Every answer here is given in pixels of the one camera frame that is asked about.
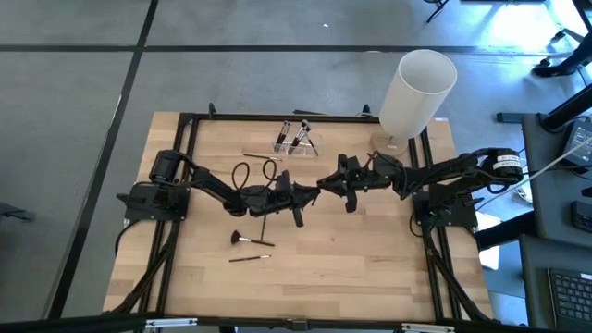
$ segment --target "white label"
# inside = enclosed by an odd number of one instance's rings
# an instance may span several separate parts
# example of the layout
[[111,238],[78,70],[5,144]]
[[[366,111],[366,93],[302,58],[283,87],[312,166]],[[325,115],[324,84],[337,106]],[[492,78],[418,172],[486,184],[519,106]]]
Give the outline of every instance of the white label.
[[500,167],[520,167],[520,162],[515,162],[515,161],[503,161],[503,162],[498,162],[496,164],[493,165],[493,169],[496,170]]
[[516,155],[502,155],[502,156],[498,156],[498,162],[503,162],[503,161],[516,161],[516,162],[520,162],[520,157],[516,156]]

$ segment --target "pen holder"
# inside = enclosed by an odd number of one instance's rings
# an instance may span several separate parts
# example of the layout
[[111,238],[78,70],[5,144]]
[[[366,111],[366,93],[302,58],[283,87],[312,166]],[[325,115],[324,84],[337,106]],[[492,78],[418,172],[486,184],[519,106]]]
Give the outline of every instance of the pen holder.
[[292,140],[294,139],[294,136],[290,136],[289,134],[286,139],[288,138],[290,138],[289,141],[284,141],[282,143],[271,142],[271,151],[274,154],[290,156],[318,157],[321,155],[321,149],[323,146],[322,135],[308,132],[307,136],[304,136],[300,143],[294,147],[292,147]]

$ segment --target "white cable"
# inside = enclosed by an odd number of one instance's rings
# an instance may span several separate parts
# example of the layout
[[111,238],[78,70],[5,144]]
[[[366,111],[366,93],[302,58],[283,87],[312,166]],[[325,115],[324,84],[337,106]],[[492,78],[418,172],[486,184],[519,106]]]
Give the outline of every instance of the white cable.
[[590,137],[590,138],[587,138],[585,141],[581,142],[580,144],[578,144],[578,145],[576,145],[574,148],[572,148],[572,149],[571,149],[569,152],[567,152],[567,153],[565,153],[565,154],[563,154],[563,155],[561,155],[561,156],[557,157],[557,158],[556,158],[556,159],[555,159],[553,162],[551,162],[551,163],[547,164],[547,166],[545,166],[545,167],[543,167],[542,169],[538,170],[538,172],[537,172],[535,175],[533,175],[533,177],[530,177],[530,178],[524,178],[524,179],[523,179],[521,182],[519,182],[518,184],[516,184],[514,187],[512,187],[512,188],[510,188],[510,189],[508,189],[508,190],[506,190],[506,191],[504,191],[504,192],[502,192],[502,193],[500,193],[500,194],[498,194],[498,195],[494,196],[493,198],[491,198],[491,199],[487,200],[486,202],[484,202],[483,204],[481,204],[481,205],[479,206],[479,208],[477,208],[477,209],[476,209],[476,210],[477,210],[477,212],[478,212],[479,210],[481,210],[481,208],[483,208],[483,207],[484,207],[486,204],[489,204],[489,203],[491,203],[492,201],[494,201],[494,200],[498,199],[500,196],[502,196],[502,195],[504,195],[504,194],[506,194],[506,193],[508,193],[508,192],[514,191],[516,188],[519,188],[519,187],[521,187],[521,186],[522,186],[524,183],[526,183],[527,181],[530,181],[530,180],[532,180],[532,179],[535,179],[536,177],[538,177],[538,175],[542,174],[543,172],[547,171],[547,170],[548,170],[550,167],[553,167],[553,166],[555,166],[557,163],[559,163],[559,161],[561,161],[563,158],[565,158],[565,156],[567,156],[567,155],[569,155],[569,154],[571,154],[571,153],[575,152],[576,150],[580,149],[580,147],[582,147],[583,145],[585,145],[585,144],[586,144],[586,143],[588,143],[588,142],[592,142],[592,137]]

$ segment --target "brush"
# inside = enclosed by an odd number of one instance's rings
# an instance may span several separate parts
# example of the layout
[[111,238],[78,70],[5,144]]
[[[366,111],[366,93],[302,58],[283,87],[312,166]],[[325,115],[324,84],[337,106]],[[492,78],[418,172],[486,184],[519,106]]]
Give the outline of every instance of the brush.
[[275,244],[268,243],[266,241],[251,240],[251,239],[242,237],[238,230],[234,230],[234,232],[232,233],[232,236],[230,236],[230,243],[232,245],[234,245],[234,244],[238,243],[239,241],[248,241],[248,242],[253,242],[255,244],[261,244],[261,245],[265,245],[265,246],[276,246]]
[[239,259],[230,259],[230,260],[228,260],[228,262],[229,263],[236,263],[238,261],[257,260],[257,259],[264,259],[264,258],[271,258],[271,254],[257,255],[255,257],[247,257],[247,258],[239,258]]

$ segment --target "keyboard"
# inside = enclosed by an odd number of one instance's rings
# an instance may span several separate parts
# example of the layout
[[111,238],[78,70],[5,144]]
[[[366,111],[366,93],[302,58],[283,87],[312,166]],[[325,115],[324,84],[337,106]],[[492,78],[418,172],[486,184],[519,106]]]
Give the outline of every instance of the keyboard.
[[558,330],[592,332],[592,274],[548,270]]

